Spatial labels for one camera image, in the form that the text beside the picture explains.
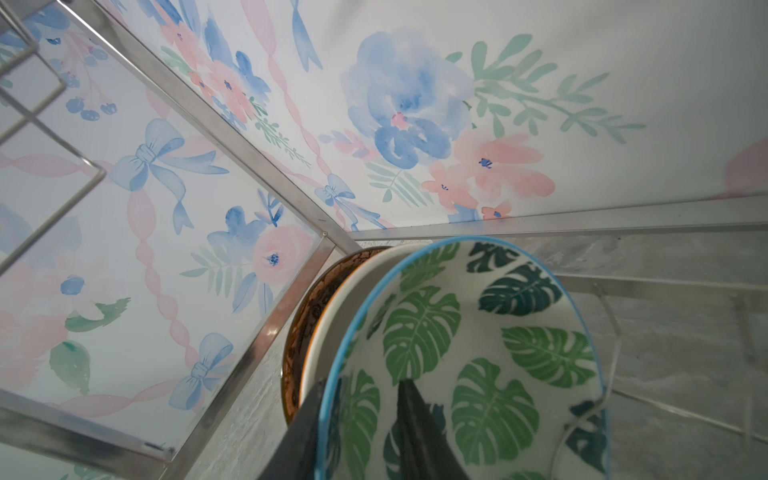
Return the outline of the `green leaf pattern bowl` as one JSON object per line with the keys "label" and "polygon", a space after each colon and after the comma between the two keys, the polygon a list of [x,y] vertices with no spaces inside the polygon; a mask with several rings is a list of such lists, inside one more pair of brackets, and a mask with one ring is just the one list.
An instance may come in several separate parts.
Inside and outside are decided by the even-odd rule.
{"label": "green leaf pattern bowl", "polygon": [[373,288],[331,365],[317,479],[398,479],[411,379],[472,479],[606,479],[603,373],[573,299],[499,239],[444,239]]}

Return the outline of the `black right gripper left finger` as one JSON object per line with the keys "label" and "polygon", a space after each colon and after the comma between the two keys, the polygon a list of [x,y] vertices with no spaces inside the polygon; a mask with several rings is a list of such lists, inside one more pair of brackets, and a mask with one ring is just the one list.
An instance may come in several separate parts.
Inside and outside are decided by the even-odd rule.
{"label": "black right gripper left finger", "polygon": [[318,418],[326,382],[326,379],[321,379],[309,390],[259,480],[314,478]]}

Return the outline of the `white bowl orange outside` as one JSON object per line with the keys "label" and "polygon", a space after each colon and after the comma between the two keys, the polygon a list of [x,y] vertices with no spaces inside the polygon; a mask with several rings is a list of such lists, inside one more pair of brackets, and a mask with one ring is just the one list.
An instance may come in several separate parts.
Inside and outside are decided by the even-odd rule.
{"label": "white bowl orange outside", "polygon": [[300,403],[309,390],[330,373],[348,327],[376,284],[401,260],[422,248],[422,242],[388,246],[347,277],[327,304],[312,336],[300,384]]}

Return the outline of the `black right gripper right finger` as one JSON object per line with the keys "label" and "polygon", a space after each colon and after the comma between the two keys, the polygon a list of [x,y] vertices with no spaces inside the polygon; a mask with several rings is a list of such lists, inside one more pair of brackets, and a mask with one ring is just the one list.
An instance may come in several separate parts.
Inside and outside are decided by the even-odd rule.
{"label": "black right gripper right finger", "polygon": [[411,379],[398,384],[397,422],[404,479],[468,479]]}

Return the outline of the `stainless steel dish rack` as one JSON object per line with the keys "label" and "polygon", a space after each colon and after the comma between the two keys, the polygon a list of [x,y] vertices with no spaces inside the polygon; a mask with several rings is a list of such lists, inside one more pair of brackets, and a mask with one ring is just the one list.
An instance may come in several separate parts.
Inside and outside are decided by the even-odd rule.
{"label": "stainless steel dish rack", "polygon": [[257,477],[296,304],[376,241],[763,284],[763,1],[9,2],[1,388]]}

